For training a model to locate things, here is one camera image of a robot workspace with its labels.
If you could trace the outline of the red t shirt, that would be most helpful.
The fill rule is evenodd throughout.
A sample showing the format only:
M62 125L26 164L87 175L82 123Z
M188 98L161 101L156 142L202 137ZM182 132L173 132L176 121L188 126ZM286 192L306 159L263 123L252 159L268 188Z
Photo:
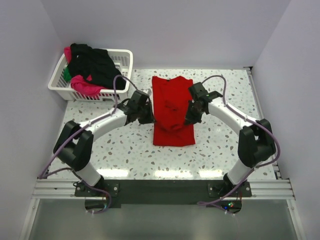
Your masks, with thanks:
M194 126L185 124L189 87L193 80L178 76L164 79L152 77L153 111L155 117L153 144L161 147L185 147L196 143Z

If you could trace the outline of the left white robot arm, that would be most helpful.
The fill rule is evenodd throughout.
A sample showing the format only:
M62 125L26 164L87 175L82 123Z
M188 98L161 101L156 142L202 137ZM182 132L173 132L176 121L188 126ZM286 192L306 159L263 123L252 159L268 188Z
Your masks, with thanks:
M82 123L68 121L54 146L53 155L86 183L88 193L99 196L106 187L104 178L90 163L93 143L108 132L135 121L141 125L155 122L150 96L140 90L99 117Z

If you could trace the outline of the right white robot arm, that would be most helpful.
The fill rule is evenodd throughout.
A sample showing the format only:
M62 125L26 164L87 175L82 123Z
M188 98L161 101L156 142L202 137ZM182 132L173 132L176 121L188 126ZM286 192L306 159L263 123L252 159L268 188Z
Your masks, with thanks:
M202 121L207 114L227 124L238 135L238 160L223 176L220 192L233 197L240 190L240 183L247 179L250 171L276 153L272 128L268 120L257 120L246 116L228 104L225 96L217 91L208 92L201 82L188 88L191 100L185 115L185 124L193 125Z

